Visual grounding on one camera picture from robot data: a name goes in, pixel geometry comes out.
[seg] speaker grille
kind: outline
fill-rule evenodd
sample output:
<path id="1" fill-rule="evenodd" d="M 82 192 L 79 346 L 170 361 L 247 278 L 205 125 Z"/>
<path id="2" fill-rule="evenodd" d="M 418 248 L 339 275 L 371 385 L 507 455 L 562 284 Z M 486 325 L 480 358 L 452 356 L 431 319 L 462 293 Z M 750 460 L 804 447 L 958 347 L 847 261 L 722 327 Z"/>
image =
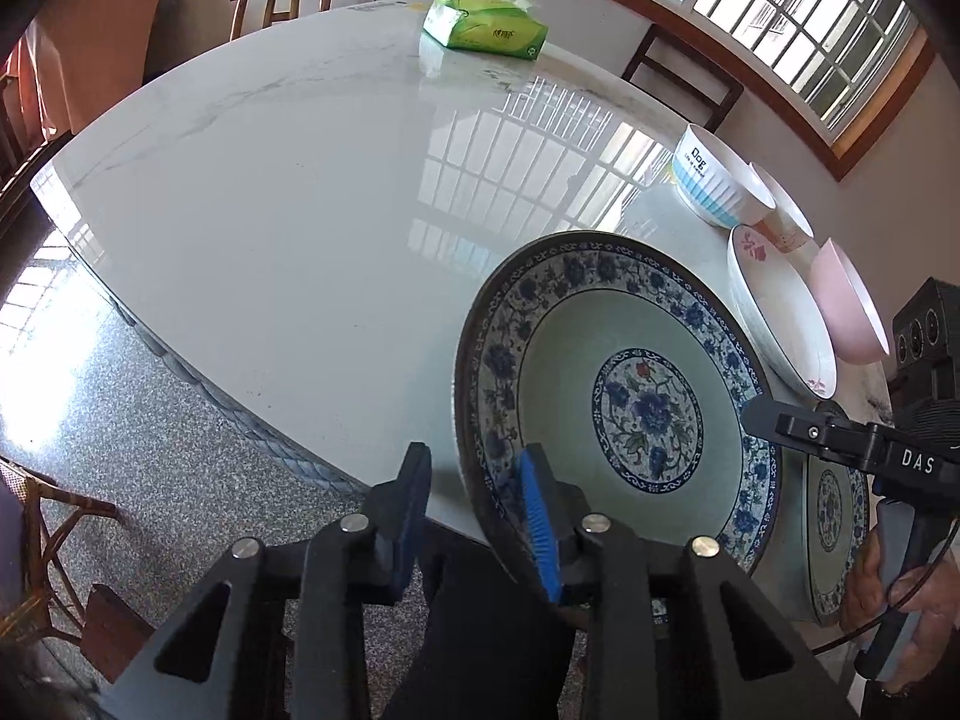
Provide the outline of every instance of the speaker grille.
<path id="1" fill-rule="evenodd" d="M 960 447 L 960 401 L 944 400 L 920 405 L 894 417 L 896 429 L 939 445 Z"/>

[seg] blue and white porcelain plate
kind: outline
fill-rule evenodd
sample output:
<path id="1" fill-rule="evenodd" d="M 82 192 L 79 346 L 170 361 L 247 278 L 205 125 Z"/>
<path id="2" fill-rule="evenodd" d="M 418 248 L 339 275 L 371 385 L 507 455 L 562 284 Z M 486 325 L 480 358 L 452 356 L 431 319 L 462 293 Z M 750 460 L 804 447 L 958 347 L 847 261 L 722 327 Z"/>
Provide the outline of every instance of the blue and white porcelain plate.
<path id="1" fill-rule="evenodd" d="M 821 402 L 817 410 L 847 416 L 832 400 Z M 870 530 L 866 475 L 808 457 L 805 512 L 813 611 L 821 625 L 832 625 L 843 600 L 847 574 Z"/>
<path id="2" fill-rule="evenodd" d="M 747 571 L 779 503 L 779 447 L 739 413 L 767 391 L 720 300 L 661 252 L 595 231 L 522 248 L 488 279 L 457 355 L 454 408 L 474 511 L 508 570 L 534 579 L 517 458 L 639 536 L 707 533 Z"/>

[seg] wooden window frame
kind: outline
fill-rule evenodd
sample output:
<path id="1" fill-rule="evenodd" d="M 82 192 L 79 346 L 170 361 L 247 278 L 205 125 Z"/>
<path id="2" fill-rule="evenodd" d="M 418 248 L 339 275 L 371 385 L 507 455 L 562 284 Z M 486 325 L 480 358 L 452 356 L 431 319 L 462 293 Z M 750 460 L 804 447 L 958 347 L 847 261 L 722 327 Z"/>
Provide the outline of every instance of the wooden window frame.
<path id="1" fill-rule="evenodd" d="M 834 180 L 841 181 L 896 119 L 933 64 L 936 50 L 918 26 L 880 85 L 851 122 L 828 143 L 794 103 L 743 57 L 680 13 L 656 0 L 611 0 L 672 32 L 763 101 L 814 153 Z"/>

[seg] green tissue package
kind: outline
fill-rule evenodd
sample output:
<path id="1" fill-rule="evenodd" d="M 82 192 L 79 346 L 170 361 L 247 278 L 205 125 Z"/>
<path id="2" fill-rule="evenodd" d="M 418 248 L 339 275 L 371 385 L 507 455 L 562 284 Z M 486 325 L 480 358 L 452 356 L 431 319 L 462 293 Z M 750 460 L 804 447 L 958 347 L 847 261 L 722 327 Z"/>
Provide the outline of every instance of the green tissue package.
<path id="1" fill-rule="evenodd" d="M 434 0 L 424 30 L 440 45 L 536 59 L 546 26 L 530 18 L 527 0 Z"/>

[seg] stack of bowls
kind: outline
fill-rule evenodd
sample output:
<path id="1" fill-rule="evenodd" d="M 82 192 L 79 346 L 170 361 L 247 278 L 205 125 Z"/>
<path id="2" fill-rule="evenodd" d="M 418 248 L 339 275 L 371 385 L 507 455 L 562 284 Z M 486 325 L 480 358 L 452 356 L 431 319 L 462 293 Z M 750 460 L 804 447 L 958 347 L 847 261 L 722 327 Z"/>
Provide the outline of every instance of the stack of bowls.
<path id="1" fill-rule="evenodd" d="M 792 389 L 832 397 L 836 358 L 867 365 L 889 352 L 870 293 L 840 247 L 827 241 L 812 266 L 808 258 L 793 257 L 813 242 L 813 228 L 769 172 L 748 165 L 697 124 L 680 138 L 672 166 L 690 210 L 733 230 L 728 269 L 741 322 Z"/>

